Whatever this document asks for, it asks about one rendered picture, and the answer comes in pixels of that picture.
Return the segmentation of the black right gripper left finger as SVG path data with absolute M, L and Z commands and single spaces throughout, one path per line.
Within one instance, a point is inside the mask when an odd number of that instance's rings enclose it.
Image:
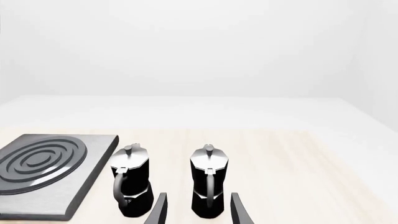
M 167 218 L 167 193 L 162 192 L 144 224 L 165 224 Z

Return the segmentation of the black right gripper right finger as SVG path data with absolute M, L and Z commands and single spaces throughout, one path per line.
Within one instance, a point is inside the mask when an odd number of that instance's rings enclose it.
M 233 224 L 254 224 L 236 192 L 231 193 L 230 207 Z

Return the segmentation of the flat black stove plate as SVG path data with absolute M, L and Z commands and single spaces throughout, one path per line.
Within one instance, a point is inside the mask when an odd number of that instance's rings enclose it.
M 106 134 L 23 134 L 0 149 L 0 220 L 71 220 L 117 148 Z

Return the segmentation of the black moka pot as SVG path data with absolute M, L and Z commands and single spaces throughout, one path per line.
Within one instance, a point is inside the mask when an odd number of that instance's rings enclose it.
M 224 211 L 224 180 L 229 158 L 211 144 L 190 156 L 193 179 L 191 209 L 200 218 L 216 218 Z
M 149 155 L 139 143 L 118 150 L 110 158 L 113 197 L 123 216 L 137 218 L 151 210 L 154 194 L 149 181 Z

